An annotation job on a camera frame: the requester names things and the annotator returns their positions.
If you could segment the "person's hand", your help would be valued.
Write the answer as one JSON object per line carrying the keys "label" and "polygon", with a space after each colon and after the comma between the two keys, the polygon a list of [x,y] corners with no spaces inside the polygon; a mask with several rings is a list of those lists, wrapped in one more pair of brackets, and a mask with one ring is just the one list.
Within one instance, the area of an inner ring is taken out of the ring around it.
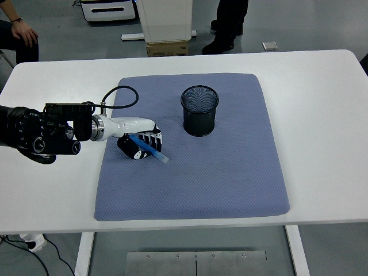
{"label": "person's hand", "polygon": [[26,47],[38,44],[38,34],[21,18],[11,22],[11,33],[16,39],[22,40]]}

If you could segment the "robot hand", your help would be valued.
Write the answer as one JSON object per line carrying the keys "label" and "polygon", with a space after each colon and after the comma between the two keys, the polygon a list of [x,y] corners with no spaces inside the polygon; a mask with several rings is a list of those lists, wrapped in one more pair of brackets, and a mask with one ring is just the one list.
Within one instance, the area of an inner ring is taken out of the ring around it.
{"label": "robot hand", "polygon": [[139,160],[152,155],[140,146],[150,146],[156,151],[162,150],[162,133],[156,123],[150,119],[138,117],[107,118],[101,116],[98,123],[98,140],[104,141],[109,137],[117,139],[117,146],[127,157]]}

